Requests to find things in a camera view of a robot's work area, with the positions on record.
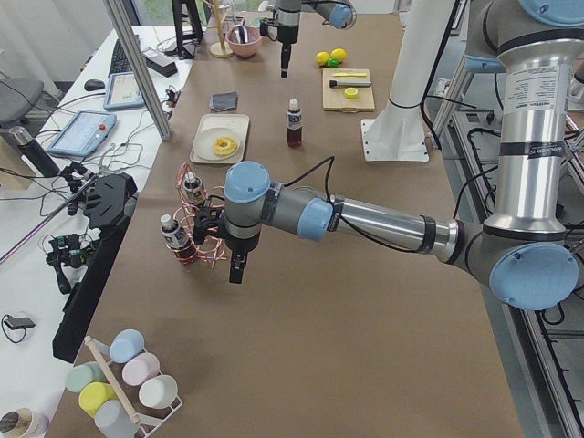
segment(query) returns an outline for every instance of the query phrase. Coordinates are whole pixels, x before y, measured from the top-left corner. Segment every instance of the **pink bowl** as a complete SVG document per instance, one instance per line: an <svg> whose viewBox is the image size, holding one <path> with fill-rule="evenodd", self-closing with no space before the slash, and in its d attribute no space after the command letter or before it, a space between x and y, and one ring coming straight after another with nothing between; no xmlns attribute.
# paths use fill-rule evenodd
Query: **pink bowl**
<svg viewBox="0 0 584 438"><path fill-rule="evenodd" d="M256 54L256 52L262 46L262 36L259 35L259 29L251 26L245 26L247 29L248 43L239 44L235 36L237 27L232 27L229 32L227 32L226 40L229 47L234 51L234 53L240 57L251 57Z"/></svg>

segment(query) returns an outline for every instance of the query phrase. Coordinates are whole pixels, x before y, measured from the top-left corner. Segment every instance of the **office chair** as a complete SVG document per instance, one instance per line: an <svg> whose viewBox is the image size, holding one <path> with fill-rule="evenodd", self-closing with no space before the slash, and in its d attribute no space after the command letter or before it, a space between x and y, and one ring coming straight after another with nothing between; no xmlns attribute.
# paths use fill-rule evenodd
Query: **office chair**
<svg viewBox="0 0 584 438"><path fill-rule="evenodd" d="M37 105L42 95L43 83L40 80L0 79L0 127L27 124L26 114Z"/></svg>

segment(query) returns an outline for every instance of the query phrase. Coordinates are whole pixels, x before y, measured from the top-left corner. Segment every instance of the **computer mouse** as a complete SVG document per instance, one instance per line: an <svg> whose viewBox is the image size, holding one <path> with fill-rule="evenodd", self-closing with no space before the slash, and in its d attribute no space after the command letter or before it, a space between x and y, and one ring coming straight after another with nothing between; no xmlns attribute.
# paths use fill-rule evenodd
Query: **computer mouse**
<svg viewBox="0 0 584 438"><path fill-rule="evenodd" d="M83 86L83 88L86 91L95 91L96 89L104 89L104 88L106 88L106 84L103 82L103 80L90 79L90 80L88 80L85 83L85 85Z"/></svg>

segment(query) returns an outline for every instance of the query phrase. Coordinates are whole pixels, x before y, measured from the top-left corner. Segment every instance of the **robotic arm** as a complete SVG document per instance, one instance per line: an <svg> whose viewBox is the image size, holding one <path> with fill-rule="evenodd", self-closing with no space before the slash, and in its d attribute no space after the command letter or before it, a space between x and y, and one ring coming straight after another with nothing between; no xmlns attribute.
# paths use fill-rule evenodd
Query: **robotic arm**
<svg viewBox="0 0 584 438"><path fill-rule="evenodd" d="M216 216L235 248L232 280L241 282L266 224L315 241L339 231L434 255L517 308L550 308L572 292L579 268L563 246L555 208L571 65L584 50L584 2L474 0L473 7L467 53L497 56L507 71L494 214L484 224L440 222L290 190L260 164L241 162L227 173L224 212Z"/></svg>
<svg viewBox="0 0 584 438"><path fill-rule="evenodd" d="M269 27L277 29L277 41L282 43L281 76L286 78L292 55L292 45L298 41L300 12L318 12L337 29L348 29L355 24L357 14L349 0L276 0L272 18L263 18L260 34L265 37Z"/></svg>

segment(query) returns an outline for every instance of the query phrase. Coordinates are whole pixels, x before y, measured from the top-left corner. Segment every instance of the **computer keyboard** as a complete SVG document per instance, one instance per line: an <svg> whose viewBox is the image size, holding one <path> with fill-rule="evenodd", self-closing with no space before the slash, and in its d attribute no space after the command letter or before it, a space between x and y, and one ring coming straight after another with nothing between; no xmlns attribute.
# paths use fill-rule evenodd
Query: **computer keyboard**
<svg viewBox="0 0 584 438"><path fill-rule="evenodd" d="M131 71L130 62L126 57L126 52L124 52L124 49L121 46L121 42L117 40L116 45L113 48L113 53L111 54L109 74L124 73L126 71Z"/></svg>

